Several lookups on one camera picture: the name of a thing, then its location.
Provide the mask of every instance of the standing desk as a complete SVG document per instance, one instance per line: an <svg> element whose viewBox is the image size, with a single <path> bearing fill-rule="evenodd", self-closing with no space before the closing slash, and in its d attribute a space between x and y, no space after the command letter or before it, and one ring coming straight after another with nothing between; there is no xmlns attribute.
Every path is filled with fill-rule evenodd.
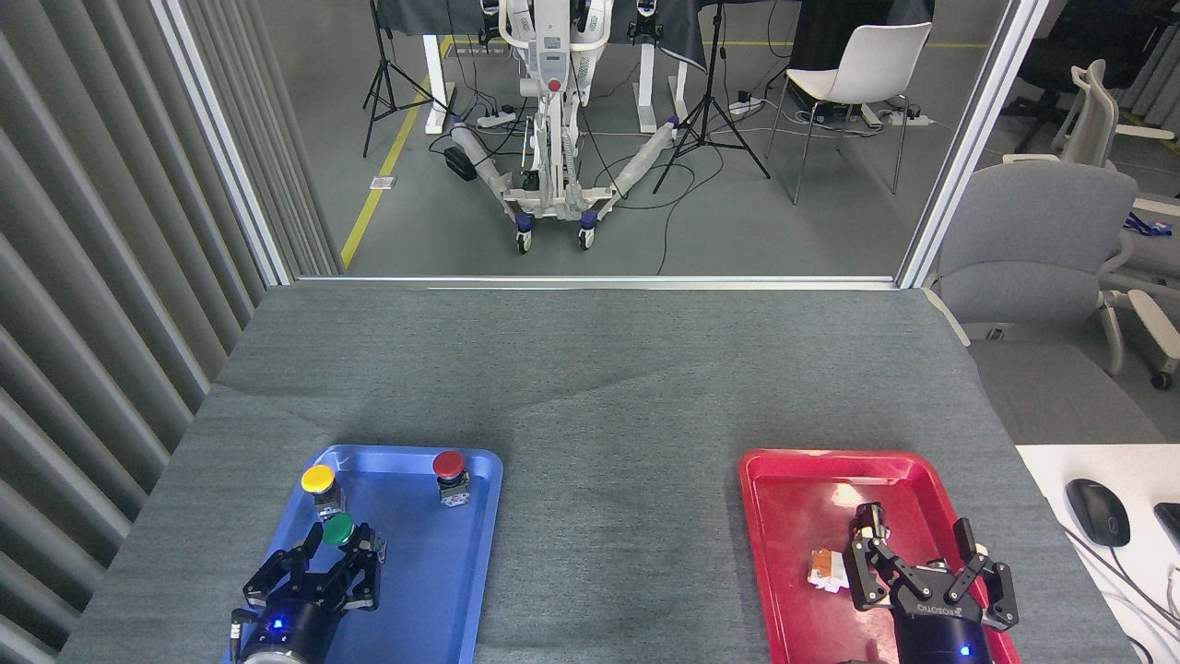
<svg viewBox="0 0 1180 664"><path fill-rule="evenodd" d="M217 660L334 443L504 461L481 664L767 662L736 465L773 447L924 456L1012 566L1025 662L1136 660L919 290L304 281L263 298L60 662Z"/></svg>

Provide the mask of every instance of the white desk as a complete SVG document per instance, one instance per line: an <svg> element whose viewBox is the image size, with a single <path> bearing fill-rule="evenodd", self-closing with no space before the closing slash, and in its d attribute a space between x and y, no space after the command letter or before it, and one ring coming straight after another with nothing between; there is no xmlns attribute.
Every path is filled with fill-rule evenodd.
<svg viewBox="0 0 1180 664"><path fill-rule="evenodd" d="M1180 446L1017 446L1016 449L1057 521L1080 535L1108 563L1113 563L1109 551L1090 543L1074 518L1066 485L1087 478L1119 497L1130 520L1130 544L1116 550L1119 560L1143 592L1166 607L1167 578L1180 566L1180 552L1155 518L1153 507L1158 502L1180 502ZM1064 533L1051 537L1067 538ZM1165 636L1165 630L1147 618L1159 614L1135 591L1095 563L1076 543L1070 543L1127 636L1143 644L1156 664L1180 663L1180 633L1173 629L1171 632L1178 638ZM1173 594L1180 594L1180 589L1174 589Z"/></svg>

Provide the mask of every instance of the yellow button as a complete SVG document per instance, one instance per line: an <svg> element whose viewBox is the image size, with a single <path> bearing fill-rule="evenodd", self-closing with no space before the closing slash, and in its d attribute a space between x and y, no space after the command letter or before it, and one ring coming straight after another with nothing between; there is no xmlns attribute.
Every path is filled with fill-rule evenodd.
<svg viewBox="0 0 1180 664"><path fill-rule="evenodd" d="M303 479L300 480L300 484L303 486L303 491L309 494L322 494L332 487L335 480L336 473L319 464L303 472Z"/></svg>

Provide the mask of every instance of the red button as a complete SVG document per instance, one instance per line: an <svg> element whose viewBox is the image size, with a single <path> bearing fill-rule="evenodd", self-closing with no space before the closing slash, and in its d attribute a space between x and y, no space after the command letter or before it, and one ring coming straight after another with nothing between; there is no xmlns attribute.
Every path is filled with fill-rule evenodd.
<svg viewBox="0 0 1180 664"><path fill-rule="evenodd" d="M434 474L444 480L454 480L467 467L463 455L447 451L434 458Z"/></svg>

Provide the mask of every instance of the vertical blind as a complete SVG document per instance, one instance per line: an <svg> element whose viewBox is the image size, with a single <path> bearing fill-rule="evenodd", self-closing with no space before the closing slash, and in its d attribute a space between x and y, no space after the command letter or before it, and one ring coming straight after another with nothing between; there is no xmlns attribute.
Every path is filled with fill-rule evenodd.
<svg viewBox="0 0 1180 664"><path fill-rule="evenodd" d="M339 271L255 9L184 6L229 136L151 5L0 2L0 662L53 660L262 297L241 191Z"/></svg>
<svg viewBox="0 0 1180 664"><path fill-rule="evenodd" d="M1134 85L1119 96L1119 105L1180 134L1180 28L1167 28Z"/></svg>

